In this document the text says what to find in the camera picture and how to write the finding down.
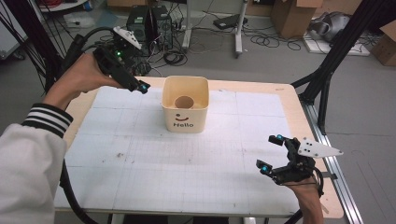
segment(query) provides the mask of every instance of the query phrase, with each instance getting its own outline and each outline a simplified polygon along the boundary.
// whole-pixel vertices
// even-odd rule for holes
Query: cardboard box
[[[323,0],[276,0],[271,21],[283,38],[302,38]]]
[[[315,15],[321,16],[324,12],[331,13],[334,11],[353,15],[360,4],[361,0],[324,0],[323,6],[317,9]]]
[[[372,48],[374,56],[386,66],[396,66],[396,21],[380,28],[384,35]]]
[[[271,15],[272,8],[273,6],[254,5],[253,1],[248,1],[246,14],[251,16],[269,17]]]
[[[146,5],[147,0],[107,0],[107,5],[109,7],[131,7],[134,5]]]

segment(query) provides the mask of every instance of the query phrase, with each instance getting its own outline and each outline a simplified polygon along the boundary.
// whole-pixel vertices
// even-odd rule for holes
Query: white device
[[[124,39],[126,39],[129,43],[137,47],[138,49],[142,49],[142,45],[140,45],[139,42],[134,37],[134,32],[123,30],[119,26],[114,27],[113,30],[114,32],[122,36]]]
[[[311,158],[323,158],[330,156],[341,156],[344,154],[344,152],[334,147],[327,147],[319,142],[305,137],[300,143],[298,154]]]

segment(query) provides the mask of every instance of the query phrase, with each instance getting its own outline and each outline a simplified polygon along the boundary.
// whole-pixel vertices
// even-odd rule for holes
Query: computer tower
[[[142,44],[145,56],[150,55],[150,44],[155,38],[154,21],[148,6],[132,6],[126,22],[127,30],[134,32],[134,37]]]
[[[157,23],[157,36],[161,36],[158,39],[160,48],[164,45],[167,49],[171,49],[173,47],[172,18],[166,6],[152,7],[151,11]]]

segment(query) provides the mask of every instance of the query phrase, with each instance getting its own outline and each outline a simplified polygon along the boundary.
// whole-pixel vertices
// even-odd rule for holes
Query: white jacket
[[[0,223],[54,222],[53,200],[66,152],[64,132],[72,117],[33,105],[26,120],[0,137]]]

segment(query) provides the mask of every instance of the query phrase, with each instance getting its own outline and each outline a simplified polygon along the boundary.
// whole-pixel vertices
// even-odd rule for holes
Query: table leg
[[[256,224],[256,218],[255,217],[244,217],[243,223],[244,224]]]
[[[248,0],[243,1],[244,3],[241,8],[241,13],[239,14],[238,28],[235,33],[235,58],[238,58],[239,55],[242,54],[242,26],[244,25],[245,13],[248,7]]]
[[[191,38],[191,0],[187,0],[187,16],[186,16],[186,32],[184,33],[184,40],[183,40],[183,49],[187,52],[187,49],[190,45],[190,38]]]
[[[113,214],[113,218],[111,219],[111,224],[122,224],[124,220],[124,214]]]

